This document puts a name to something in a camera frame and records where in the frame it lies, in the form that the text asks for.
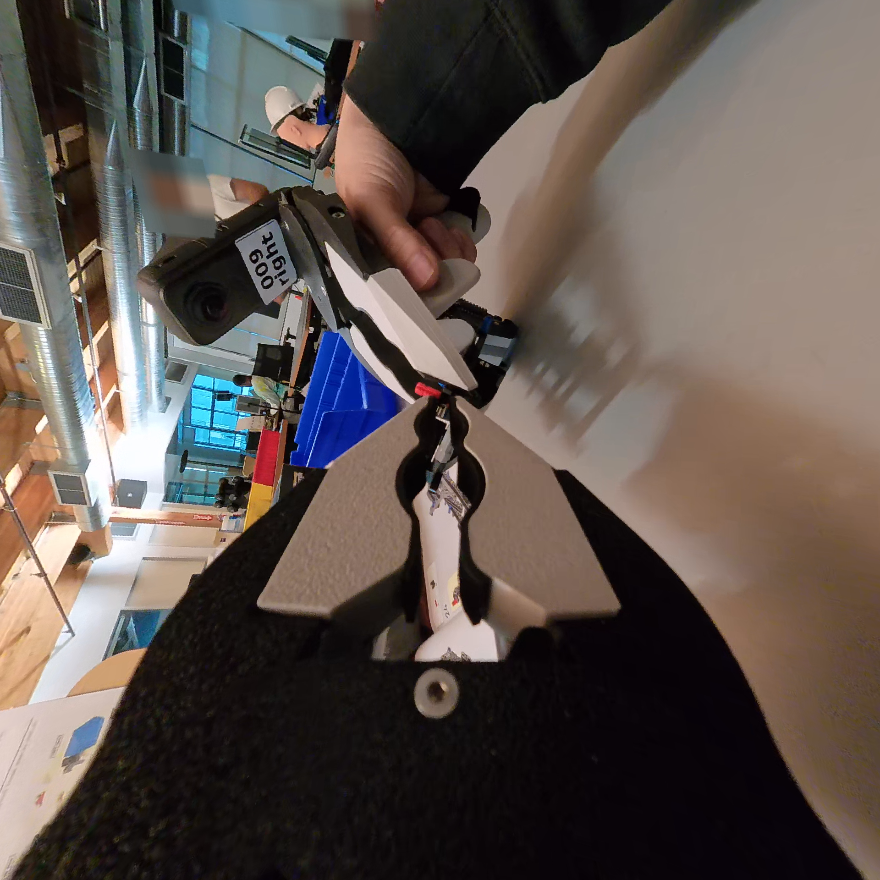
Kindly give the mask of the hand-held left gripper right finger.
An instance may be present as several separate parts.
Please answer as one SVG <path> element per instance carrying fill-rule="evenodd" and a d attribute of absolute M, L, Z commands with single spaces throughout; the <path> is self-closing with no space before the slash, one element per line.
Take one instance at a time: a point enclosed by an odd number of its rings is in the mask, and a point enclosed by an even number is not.
<path fill-rule="evenodd" d="M 527 628 L 621 610 L 554 469 L 470 404 L 452 411 L 460 525 L 459 585 L 471 622 L 515 640 Z"/>

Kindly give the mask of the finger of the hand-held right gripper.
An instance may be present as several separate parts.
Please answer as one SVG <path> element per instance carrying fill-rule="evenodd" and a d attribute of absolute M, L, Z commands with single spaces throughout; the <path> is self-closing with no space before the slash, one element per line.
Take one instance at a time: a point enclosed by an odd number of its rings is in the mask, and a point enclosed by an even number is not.
<path fill-rule="evenodd" d="M 456 346 L 437 322 L 450 305 L 479 280 L 479 268 L 463 258 L 441 262 L 439 292 L 427 299 L 415 292 L 395 268 L 364 275 L 344 248 L 326 245 L 329 265 L 341 289 L 342 304 L 354 308 L 349 323 L 375 323 L 404 352 L 422 375 L 459 391 L 472 391 L 477 380 Z"/>
<path fill-rule="evenodd" d="M 422 381 L 423 375 L 377 324 L 346 324 L 341 325 L 339 331 L 360 363 L 377 380 L 407 405 L 419 399 L 415 387 Z"/>

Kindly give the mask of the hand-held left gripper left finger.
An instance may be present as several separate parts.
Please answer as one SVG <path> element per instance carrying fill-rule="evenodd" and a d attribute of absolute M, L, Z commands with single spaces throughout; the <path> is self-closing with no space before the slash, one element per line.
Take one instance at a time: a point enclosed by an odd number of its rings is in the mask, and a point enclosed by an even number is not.
<path fill-rule="evenodd" d="M 258 597 L 258 608 L 317 620 L 394 620 L 403 612 L 412 511 L 399 492 L 419 450 L 420 399 L 326 469 Z"/>

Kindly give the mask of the black toy brick chassis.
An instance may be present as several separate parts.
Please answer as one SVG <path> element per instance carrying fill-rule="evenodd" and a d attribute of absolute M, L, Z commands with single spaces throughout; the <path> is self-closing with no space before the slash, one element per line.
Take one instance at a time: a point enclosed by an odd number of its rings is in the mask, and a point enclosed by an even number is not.
<path fill-rule="evenodd" d="M 437 322 L 446 336 L 451 338 L 477 380 L 477 387 L 469 392 L 468 402 L 478 410 L 484 410 L 498 393 L 510 368 L 520 336 L 519 327 L 512 320 L 490 314 L 465 299 L 451 305 Z M 445 425 L 426 472 L 429 493 L 437 496 L 445 483 L 451 484 L 447 472 L 457 457 L 452 445 L 449 405 L 446 402 L 451 393 L 437 390 L 431 396 L 439 400 L 434 417 Z"/>

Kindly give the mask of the person's right forearm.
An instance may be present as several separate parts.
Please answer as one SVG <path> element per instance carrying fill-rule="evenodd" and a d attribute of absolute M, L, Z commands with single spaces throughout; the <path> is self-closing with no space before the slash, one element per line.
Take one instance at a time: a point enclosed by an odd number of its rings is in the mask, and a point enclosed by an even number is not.
<path fill-rule="evenodd" d="M 384 2 L 346 82 L 359 110 L 445 195 L 532 106 L 592 72 L 665 1 Z"/>

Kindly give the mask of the light grey desk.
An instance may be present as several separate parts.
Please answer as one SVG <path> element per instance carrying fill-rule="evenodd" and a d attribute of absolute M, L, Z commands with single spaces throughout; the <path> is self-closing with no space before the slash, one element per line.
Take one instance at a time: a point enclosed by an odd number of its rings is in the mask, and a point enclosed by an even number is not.
<path fill-rule="evenodd" d="M 878 2 L 674 2 L 468 179 L 490 415 L 714 618 L 878 878 Z"/>

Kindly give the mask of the person's right hand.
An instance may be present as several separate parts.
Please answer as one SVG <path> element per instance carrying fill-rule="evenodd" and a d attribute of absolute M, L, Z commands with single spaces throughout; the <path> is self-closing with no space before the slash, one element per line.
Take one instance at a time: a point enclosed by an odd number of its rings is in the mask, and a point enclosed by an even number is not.
<path fill-rule="evenodd" d="M 335 179 L 349 214 L 416 292 L 439 282 L 441 261 L 476 262 L 477 247 L 469 236 L 439 220 L 449 196 L 413 170 L 350 97 L 341 110 Z"/>

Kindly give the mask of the blue plastic storage bin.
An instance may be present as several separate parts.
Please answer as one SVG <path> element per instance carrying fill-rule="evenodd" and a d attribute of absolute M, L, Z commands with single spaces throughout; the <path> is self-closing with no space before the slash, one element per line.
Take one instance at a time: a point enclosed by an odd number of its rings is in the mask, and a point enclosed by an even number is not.
<path fill-rule="evenodd" d="M 404 403 L 339 334 L 320 339 L 290 464 L 324 468 L 402 411 Z"/>

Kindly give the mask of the open building instruction booklet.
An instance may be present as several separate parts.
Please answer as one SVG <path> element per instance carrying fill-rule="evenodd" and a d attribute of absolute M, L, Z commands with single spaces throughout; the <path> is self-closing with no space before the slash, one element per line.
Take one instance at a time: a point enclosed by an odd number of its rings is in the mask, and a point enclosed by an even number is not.
<path fill-rule="evenodd" d="M 486 622 L 474 624 L 464 610 L 459 584 L 460 528 L 457 512 L 424 488 L 413 499 L 420 528 L 423 588 L 417 621 L 423 642 L 420 662 L 497 662 L 506 652 Z"/>

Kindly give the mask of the red and yellow cabinet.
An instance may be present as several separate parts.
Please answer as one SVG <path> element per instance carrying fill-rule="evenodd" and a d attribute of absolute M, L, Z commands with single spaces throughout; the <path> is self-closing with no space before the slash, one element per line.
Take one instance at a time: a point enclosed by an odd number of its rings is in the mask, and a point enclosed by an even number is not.
<path fill-rule="evenodd" d="M 283 430 L 264 429 L 260 433 L 257 456 L 251 475 L 244 530 L 248 530 L 271 508 L 275 494 L 276 472 L 283 451 Z"/>

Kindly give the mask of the blue lit window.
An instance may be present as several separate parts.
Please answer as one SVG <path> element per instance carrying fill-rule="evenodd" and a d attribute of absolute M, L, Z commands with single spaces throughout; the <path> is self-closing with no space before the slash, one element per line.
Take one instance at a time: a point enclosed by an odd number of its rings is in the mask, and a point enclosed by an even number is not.
<path fill-rule="evenodd" d="M 243 389 L 231 380 L 197 373 L 182 407 L 174 450 L 190 461 L 237 467 L 243 463 L 248 432 L 237 430 L 235 409 Z"/>

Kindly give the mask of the round wooden table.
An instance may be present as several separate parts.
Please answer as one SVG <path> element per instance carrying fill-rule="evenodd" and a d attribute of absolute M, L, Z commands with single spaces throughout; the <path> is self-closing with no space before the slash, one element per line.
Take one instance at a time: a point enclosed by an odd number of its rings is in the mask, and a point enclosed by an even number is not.
<path fill-rule="evenodd" d="M 107 657 L 85 673 L 68 696 L 126 688 L 146 653 L 146 648 L 131 649 Z"/>

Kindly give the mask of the white printed cardboard box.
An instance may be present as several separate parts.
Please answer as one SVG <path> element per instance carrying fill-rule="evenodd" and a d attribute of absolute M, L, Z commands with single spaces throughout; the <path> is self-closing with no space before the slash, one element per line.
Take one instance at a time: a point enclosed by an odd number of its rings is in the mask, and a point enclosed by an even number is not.
<path fill-rule="evenodd" d="M 94 758 L 122 688 L 1 713 L 2 854 L 20 853 L 70 797 Z"/>

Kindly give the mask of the slim silver ventilation duct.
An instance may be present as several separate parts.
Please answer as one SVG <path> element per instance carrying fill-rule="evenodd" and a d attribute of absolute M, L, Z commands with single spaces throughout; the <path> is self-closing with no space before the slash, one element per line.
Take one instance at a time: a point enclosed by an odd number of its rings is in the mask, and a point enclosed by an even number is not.
<path fill-rule="evenodd" d="M 127 163 L 127 83 L 121 57 L 106 63 L 101 85 L 103 136 L 95 146 L 100 247 L 124 429 L 136 434 L 150 413 L 163 412 L 165 406 L 165 328 L 137 289 L 138 272 L 146 263 L 139 246 L 147 237 L 148 255 L 153 255 L 156 237 L 145 228 Z"/>

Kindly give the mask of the large silver ventilation duct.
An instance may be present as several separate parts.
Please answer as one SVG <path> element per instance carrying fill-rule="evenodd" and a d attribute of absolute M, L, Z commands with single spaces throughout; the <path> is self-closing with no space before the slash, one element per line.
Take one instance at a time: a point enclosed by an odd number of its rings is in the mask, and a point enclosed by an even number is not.
<path fill-rule="evenodd" d="M 94 411 L 46 158 L 27 63 L 21 55 L 3 55 L 2 244 L 33 258 L 49 327 L 22 324 L 21 335 L 58 450 L 56 464 L 85 473 Z"/>

